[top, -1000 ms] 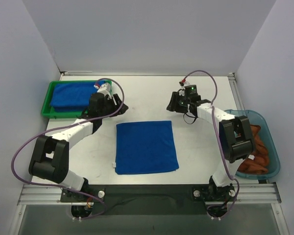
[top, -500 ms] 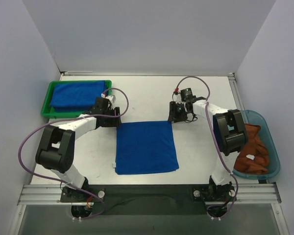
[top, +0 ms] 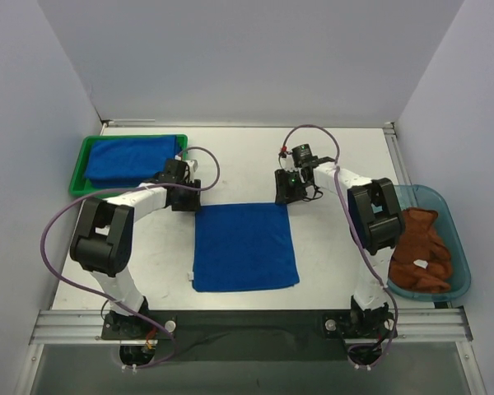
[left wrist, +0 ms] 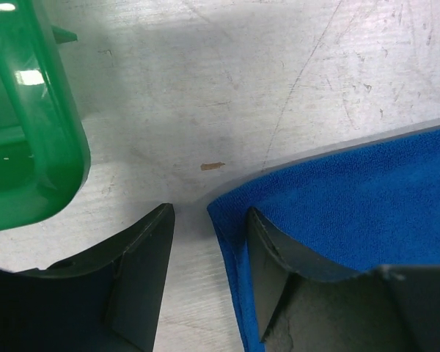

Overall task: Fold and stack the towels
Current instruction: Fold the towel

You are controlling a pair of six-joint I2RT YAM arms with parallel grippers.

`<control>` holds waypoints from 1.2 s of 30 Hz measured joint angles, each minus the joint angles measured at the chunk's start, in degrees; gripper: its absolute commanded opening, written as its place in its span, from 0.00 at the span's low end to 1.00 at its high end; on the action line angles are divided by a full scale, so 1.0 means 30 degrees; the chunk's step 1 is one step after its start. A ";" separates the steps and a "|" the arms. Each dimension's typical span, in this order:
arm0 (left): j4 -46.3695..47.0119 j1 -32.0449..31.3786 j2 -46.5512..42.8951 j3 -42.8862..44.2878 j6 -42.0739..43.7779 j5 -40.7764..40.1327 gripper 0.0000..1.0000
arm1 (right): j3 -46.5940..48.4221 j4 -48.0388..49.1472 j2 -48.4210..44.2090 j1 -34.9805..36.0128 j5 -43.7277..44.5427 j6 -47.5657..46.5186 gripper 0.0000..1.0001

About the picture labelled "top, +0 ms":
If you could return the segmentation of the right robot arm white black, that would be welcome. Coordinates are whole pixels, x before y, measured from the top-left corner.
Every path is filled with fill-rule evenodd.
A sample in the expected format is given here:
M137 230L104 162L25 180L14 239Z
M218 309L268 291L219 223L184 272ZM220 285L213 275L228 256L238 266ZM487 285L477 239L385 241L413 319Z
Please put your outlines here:
M306 189L335 194L344 210L350 235L363 264L351 298L350 315L355 326L380 326L393 319L389 308L389 265L405 231L393 182L371 179L346 170L332 161L302 169L274 172L275 203L287 205L306 200Z

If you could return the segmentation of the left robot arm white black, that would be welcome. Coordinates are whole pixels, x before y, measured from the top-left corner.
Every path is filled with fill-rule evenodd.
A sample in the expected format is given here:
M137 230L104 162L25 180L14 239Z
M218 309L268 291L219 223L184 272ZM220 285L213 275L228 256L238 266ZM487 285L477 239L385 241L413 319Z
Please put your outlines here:
M154 211L196 212L201 208L201 181L194 178L195 160L168 159L164 169L139 184L139 190L116 197L89 197L82 204L70 246L70 257L89 272L110 302L112 326L141 325L134 314L145 316L148 306L128 269L134 224Z

